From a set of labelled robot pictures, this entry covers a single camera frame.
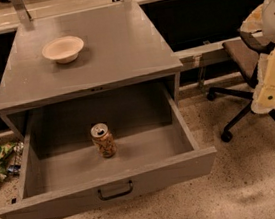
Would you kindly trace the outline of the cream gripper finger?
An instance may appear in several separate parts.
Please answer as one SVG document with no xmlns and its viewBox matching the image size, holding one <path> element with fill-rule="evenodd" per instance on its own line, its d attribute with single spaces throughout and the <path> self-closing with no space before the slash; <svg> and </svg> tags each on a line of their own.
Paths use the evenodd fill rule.
<svg viewBox="0 0 275 219">
<path fill-rule="evenodd" d="M 263 30 L 262 25 L 262 4 L 257 6 L 252 13 L 242 22 L 240 30 L 242 32 L 255 33 Z"/>
<path fill-rule="evenodd" d="M 253 92 L 251 110 L 267 114 L 275 109 L 275 48 L 269 54 L 260 54 L 257 71 L 258 84 Z"/>
</svg>

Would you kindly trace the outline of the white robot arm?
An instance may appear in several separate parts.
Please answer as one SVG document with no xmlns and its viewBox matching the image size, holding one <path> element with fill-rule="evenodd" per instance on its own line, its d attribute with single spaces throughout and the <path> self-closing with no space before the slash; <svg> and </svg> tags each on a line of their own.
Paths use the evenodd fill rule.
<svg viewBox="0 0 275 219">
<path fill-rule="evenodd" d="M 273 42 L 273 49 L 260 54 L 257 66 L 258 84 L 253 92 L 251 110 L 257 114 L 275 109 L 275 0 L 264 0 L 241 24 L 244 33 L 262 31 Z"/>
</svg>

